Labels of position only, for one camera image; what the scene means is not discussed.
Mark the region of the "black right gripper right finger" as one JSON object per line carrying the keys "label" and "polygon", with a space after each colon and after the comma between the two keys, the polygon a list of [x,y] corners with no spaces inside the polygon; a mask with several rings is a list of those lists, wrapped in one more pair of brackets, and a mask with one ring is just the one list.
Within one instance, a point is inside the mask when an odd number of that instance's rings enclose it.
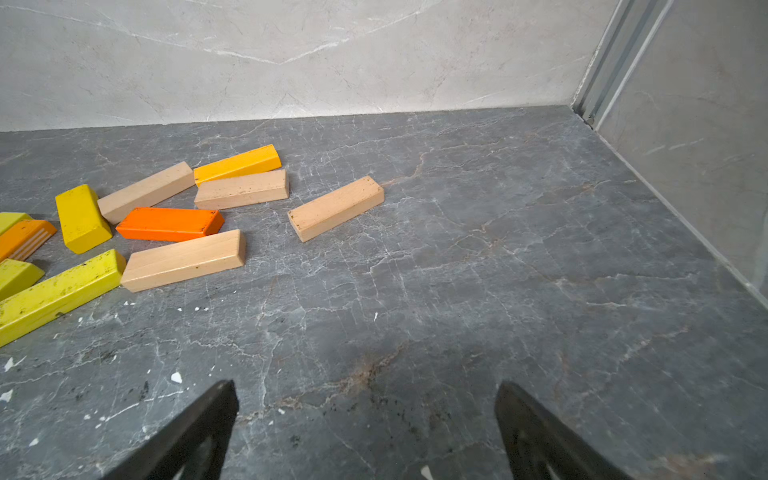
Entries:
{"label": "black right gripper right finger", "polygon": [[515,479],[627,479],[518,384],[504,381],[494,412]]}

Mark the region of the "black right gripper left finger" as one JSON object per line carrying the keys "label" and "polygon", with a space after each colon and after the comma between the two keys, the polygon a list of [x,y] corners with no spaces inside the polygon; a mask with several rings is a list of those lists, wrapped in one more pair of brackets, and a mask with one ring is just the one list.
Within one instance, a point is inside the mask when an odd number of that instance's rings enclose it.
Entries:
{"label": "black right gripper left finger", "polygon": [[106,479],[218,479],[239,411],[235,382],[212,385]]}

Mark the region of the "lime yellow block long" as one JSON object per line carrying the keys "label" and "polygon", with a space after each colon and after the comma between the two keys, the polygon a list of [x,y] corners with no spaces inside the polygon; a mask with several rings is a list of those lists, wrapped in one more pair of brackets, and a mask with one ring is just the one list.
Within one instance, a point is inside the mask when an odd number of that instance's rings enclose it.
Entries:
{"label": "lime yellow block long", "polygon": [[126,267],[115,249],[1,301],[1,346],[117,288]]}

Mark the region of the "lime yellow block short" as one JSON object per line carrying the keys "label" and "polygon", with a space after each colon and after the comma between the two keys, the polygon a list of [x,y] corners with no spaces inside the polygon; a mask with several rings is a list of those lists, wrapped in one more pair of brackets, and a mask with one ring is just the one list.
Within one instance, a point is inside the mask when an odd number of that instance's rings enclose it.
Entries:
{"label": "lime yellow block short", "polygon": [[0,264],[0,300],[3,301],[31,287],[44,275],[44,271],[32,263],[5,259]]}

